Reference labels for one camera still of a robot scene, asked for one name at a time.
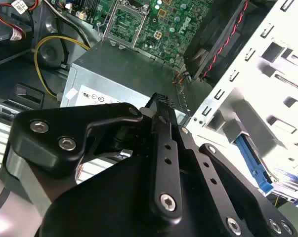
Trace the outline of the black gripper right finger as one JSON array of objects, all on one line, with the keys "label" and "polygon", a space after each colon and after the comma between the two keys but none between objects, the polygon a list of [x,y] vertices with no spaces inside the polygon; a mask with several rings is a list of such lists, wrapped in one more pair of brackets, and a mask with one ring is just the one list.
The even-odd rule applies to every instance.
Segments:
[{"label": "black gripper right finger", "polygon": [[223,154],[172,120],[175,237],[296,237],[290,221]]}]

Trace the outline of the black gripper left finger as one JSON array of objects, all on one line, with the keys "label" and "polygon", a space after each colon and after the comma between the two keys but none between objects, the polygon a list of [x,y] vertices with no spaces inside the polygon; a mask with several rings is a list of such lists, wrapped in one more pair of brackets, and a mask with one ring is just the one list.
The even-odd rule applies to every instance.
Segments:
[{"label": "black gripper left finger", "polygon": [[131,158],[172,174],[173,106],[154,94],[141,109],[129,103],[26,111],[13,120],[1,177],[19,187],[43,221],[65,192]]}]

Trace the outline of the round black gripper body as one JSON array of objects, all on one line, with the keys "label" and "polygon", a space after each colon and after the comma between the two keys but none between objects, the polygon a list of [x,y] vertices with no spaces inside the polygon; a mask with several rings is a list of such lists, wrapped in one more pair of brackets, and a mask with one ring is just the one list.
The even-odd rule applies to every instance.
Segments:
[{"label": "round black gripper body", "polygon": [[43,220],[42,237],[173,237],[180,221],[171,174],[131,158],[62,194]]}]

